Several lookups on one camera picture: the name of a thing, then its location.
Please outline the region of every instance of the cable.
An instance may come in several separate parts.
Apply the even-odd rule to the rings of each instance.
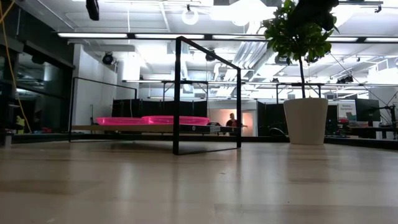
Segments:
[[[390,122],[388,122],[388,120],[386,119],[386,117],[383,116],[383,114],[380,114],[380,117],[386,122],[386,124],[390,124]]]
[[[349,71],[347,71],[347,69],[335,58],[335,56],[333,56],[331,53],[330,53],[330,55],[331,55],[331,56],[336,60],[336,62],[345,70],[345,72],[349,73]],[[353,79],[354,79],[355,81],[357,81],[358,83],[360,83],[353,75],[352,75],[352,77],[353,77]],[[366,88],[365,86],[363,86],[363,88],[365,88],[365,90],[367,90],[370,94],[372,94],[374,97],[376,97],[379,101],[381,101],[381,102],[384,103],[386,106],[388,106],[388,104],[387,104],[386,102],[384,102],[382,99],[380,99],[380,98],[379,98],[378,96],[376,96],[374,93],[372,93],[372,92],[370,91],[370,89]]]
[[[207,75],[207,61],[206,61],[206,81],[207,81],[208,75]],[[211,110],[210,110],[210,101],[209,101],[209,83],[207,83],[207,93],[206,93],[206,97],[207,97],[207,107],[208,107],[208,111],[209,111],[209,121],[211,122]]]
[[[0,1],[0,16],[1,16],[0,23],[2,22],[2,32],[4,34],[4,42],[6,44],[6,52],[7,52],[7,58],[8,58],[8,65],[10,66],[10,71],[11,71],[11,76],[12,76],[12,83],[14,84],[15,90],[17,90],[17,82],[16,82],[16,79],[15,79],[14,70],[12,69],[10,51],[8,49],[8,42],[7,42],[7,35],[6,35],[6,26],[5,26],[5,22],[3,21],[4,18],[6,17],[6,15],[7,15],[7,13],[10,11],[11,7],[14,5],[14,3],[15,3],[15,1],[11,2],[11,5],[8,7],[6,13],[4,13],[4,15],[3,15],[3,13],[2,13],[2,4],[1,4],[1,1]],[[29,129],[29,133],[32,134],[32,130],[31,130],[31,128],[29,126],[29,122],[28,122],[28,120],[26,118],[26,115],[25,115],[25,112],[24,112],[24,108],[22,107],[22,103],[21,103],[21,99],[19,98],[18,91],[16,91],[16,96],[17,96],[17,100],[18,100],[19,106],[21,107],[22,115],[23,115],[23,117],[24,117],[24,119],[26,121],[27,128]]]
[[[132,117],[131,102],[132,102],[132,99],[130,99],[130,116]]]
[[[394,97],[397,96],[397,93],[398,93],[398,91],[396,91],[396,92],[393,94],[393,96],[391,97],[391,99],[388,101],[387,104],[390,104],[390,102],[394,99]]]
[[[6,18],[8,12],[11,10],[11,7],[14,5],[14,3],[15,3],[15,1],[12,1],[12,2],[11,2],[10,6],[8,6],[8,9],[4,12],[4,15],[3,15],[2,10],[1,10],[1,19],[0,19],[0,23],[2,23],[2,21],[4,20],[4,18]]]

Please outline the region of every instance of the window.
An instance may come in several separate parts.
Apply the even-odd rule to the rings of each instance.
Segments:
[[[17,84],[51,95],[65,94],[63,70],[25,53],[19,54]]]
[[[54,96],[46,96],[29,90],[17,89],[21,104],[24,109],[27,121],[22,122],[24,125],[23,132],[28,133],[27,122],[34,134],[41,133],[64,133],[67,131],[67,108],[65,107],[65,99]],[[18,123],[19,118],[24,119],[20,107],[14,108],[14,122]]]

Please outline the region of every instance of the computer monitor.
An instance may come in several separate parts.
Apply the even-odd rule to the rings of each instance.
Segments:
[[[357,121],[368,121],[369,125],[373,121],[381,121],[378,100],[355,99],[355,110]]]
[[[338,131],[338,112],[337,105],[329,105],[326,114],[325,134],[334,134]]]

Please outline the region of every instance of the wooden platform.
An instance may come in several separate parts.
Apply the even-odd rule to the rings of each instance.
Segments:
[[[143,124],[143,125],[74,125],[75,131],[132,131],[141,133],[172,133],[172,124]],[[180,133],[231,133],[235,128],[225,126],[203,126],[180,124]]]
[[[103,125],[74,125],[72,130],[79,131],[136,131],[145,133],[170,133],[173,132],[172,124],[145,124],[131,126],[103,126]]]
[[[396,152],[244,143],[238,151],[177,157],[171,147],[171,142],[52,142],[0,151],[0,223],[398,220]]]

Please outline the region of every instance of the red object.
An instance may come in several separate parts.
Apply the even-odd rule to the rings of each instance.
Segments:
[[[43,133],[52,133],[52,129],[51,128],[42,128],[42,132]]]
[[[146,124],[141,118],[97,118],[99,125],[139,125]]]
[[[173,116],[144,116],[142,119],[146,124],[174,124]],[[207,125],[209,122],[209,118],[180,116],[180,124]]]
[[[142,118],[97,118],[99,125],[173,124],[173,116],[144,116]],[[209,118],[180,116],[180,124],[207,125]]]

